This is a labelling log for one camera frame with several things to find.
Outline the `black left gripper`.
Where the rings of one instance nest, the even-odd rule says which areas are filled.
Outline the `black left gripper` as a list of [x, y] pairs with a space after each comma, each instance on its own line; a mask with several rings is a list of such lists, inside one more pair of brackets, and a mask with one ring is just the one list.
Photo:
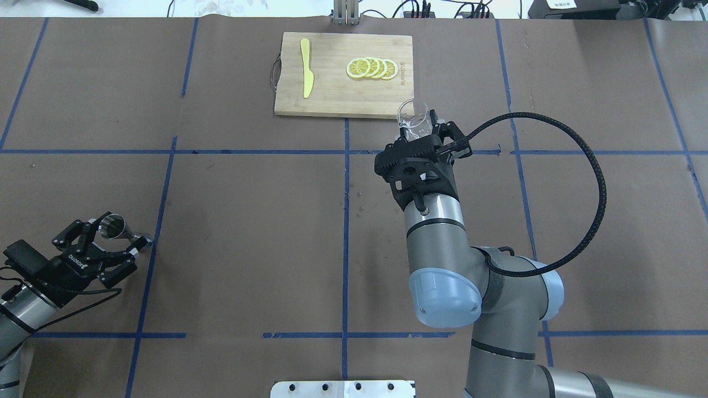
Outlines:
[[75, 220], [56, 235], [53, 246], [61, 252], [51, 259], [42, 256], [42, 293], [45, 296], [74, 295], [84, 292], [97, 278], [102, 285], [117, 285], [137, 270], [139, 249], [107, 252], [94, 241], [101, 221]]

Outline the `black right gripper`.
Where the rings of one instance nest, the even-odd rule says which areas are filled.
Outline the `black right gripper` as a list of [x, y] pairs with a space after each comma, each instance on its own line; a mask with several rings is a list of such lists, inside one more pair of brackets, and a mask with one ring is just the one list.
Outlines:
[[453, 121], [437, 124], [437, 135], [394, 141], [375, 156], [374, 173], [391, 187], [402, 211], [422, 204], [424, 196], [442, 194], [459, 199], [452, 163], [470, 157], [470, 139]]

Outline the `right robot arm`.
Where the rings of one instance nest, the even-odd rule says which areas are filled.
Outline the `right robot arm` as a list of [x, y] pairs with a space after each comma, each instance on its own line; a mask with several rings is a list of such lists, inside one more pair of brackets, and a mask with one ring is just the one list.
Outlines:
[[[472, 154], [470, 140], [514, 118], [551, 124], [584, 152], [598, 206], [589, 230], [560, 260], [546, 265], [509, 247], [471, 246], [453, 166]], [[564, 284], [557, 270], [581, 254], [605, 215], [605, 179], [591, 147], [564, 123], [529, 112], [507, 113], [464, 134], [431, 121], [423, 133], [399, 123], [399, 138], [375, 156], [374, 171], [404, 211], [409, 289], [417, 319], [434, 328], [472, 326], [465, 397], [681, 397], [677, 391], [546, 367], [536, 360], [543, 321], [558, 315]]]

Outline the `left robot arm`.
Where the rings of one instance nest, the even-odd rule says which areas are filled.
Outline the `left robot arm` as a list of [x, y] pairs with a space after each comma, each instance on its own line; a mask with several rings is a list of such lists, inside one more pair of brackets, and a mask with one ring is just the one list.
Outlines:
[[119, 282], [137, 269], [137, 258], [152, 246], [150, 236], [135, 234], [121, 215], [106, 212], [77, 219], [58, 233], [59, 251], [44, 257], [24, 240], [3, 251], [5, 269], [16, 273], [2, 294], [2, 396], [19, 397], [21, 350], [32, 335], [59, 322], [55, 314], [78, 296], [103, 295], [108, 301], [122, 289]]

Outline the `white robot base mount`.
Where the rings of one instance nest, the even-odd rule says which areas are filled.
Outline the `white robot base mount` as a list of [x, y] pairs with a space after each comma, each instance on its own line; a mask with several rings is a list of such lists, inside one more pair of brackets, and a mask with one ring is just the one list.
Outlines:
[[319, 380], [277, 382], [270, 397], [416, 397], [409, 380]]

